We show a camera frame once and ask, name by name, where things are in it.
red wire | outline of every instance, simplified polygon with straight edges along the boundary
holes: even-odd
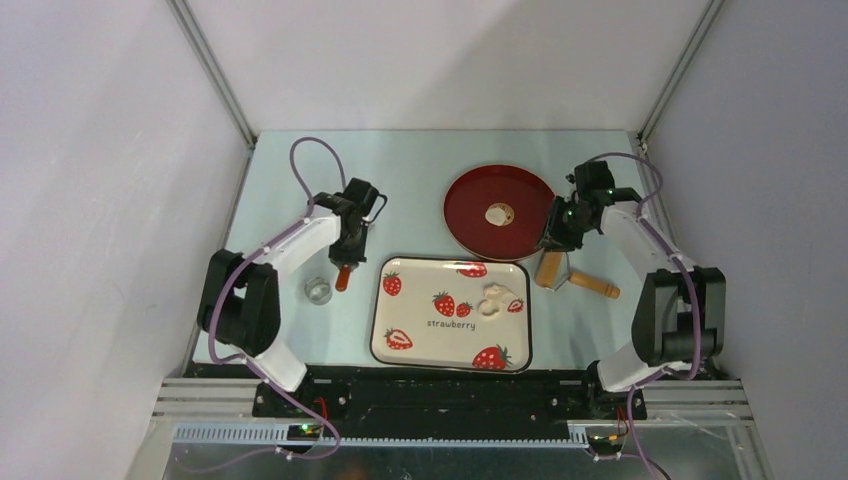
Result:
[[[624,420],[625,418],[627,418],[627,415],[624,414],[623,408],[618,407],[618,413],[616,414],[616,416],[618,417],[618,431],[620,432],[621,431],[621,420]],[[627,429],[624,431],[624,433],[619,433],[619,436],[623,437],[623,436],[627,435],[628,433],[630,433],[630,424],[627,423],[627,422],[624,422],[624,426],[627,427]]]
[[[321,415],[324,417],[324,420],[327,420],[327,401],[324,400],[324,397],[318,397],[312,403],[320,403],[321,404]]]

strawberry text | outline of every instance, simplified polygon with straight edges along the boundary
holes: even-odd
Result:
[[[444,328],[467,328],[472,332],[477,329],[477,325],[474,323],[454,322],[453,320],[451,320],[450,322],[442,322],[439,320],[427,320],[427,326]]]

small white object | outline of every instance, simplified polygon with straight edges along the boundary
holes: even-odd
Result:
[[[510,303],[518,299],[518,295],[512,290],[497,283],[487,285],[483,289],[483,296],[486,299],[480,302],[477,311],[485,318],[494,318],[501,311],[507,311]]]
[[[489,207],[486,210],[486,221],[492,225],[501,227],[506,223],[506,212],[502,208],[495,206]]]

red plate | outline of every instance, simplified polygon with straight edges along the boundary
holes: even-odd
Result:
[[[445,222],[469,252],[517,261],[539,249],[554,192],[541,178],[511,165],[486,165],[457,178],[445,195]]]

small glass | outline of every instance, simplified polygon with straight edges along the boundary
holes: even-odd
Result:
[[[315,277],[303,286],[303,293],[313,305],[326,305],[333,298],[333,289],[323,277]]]

